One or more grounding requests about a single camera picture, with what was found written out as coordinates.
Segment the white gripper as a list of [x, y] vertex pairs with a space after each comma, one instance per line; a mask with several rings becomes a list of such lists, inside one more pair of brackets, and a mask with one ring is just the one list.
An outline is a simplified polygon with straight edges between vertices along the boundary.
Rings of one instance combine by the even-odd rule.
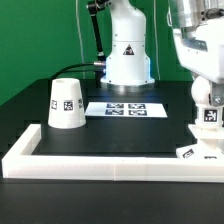
[[224, 105], [224, 18], [211, 19], [196, 29], [196, 44], [186, 44], [181, 30], [173, 30], [177, 58], [182, 67], [212, 82], [210, 105]]

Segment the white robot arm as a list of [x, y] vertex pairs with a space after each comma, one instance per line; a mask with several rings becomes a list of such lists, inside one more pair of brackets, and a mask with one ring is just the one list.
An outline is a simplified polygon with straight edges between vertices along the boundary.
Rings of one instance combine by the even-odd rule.
[[[106, 59], [105, 84], [136, 87], [151, 82], [145, 53], [146, 17], [129, 0], [109, 0], [112, 51]], [[209, 103], [224, 105], [224, 0], [168, 0], [172, 28], [182, 67], [209, 81]]]

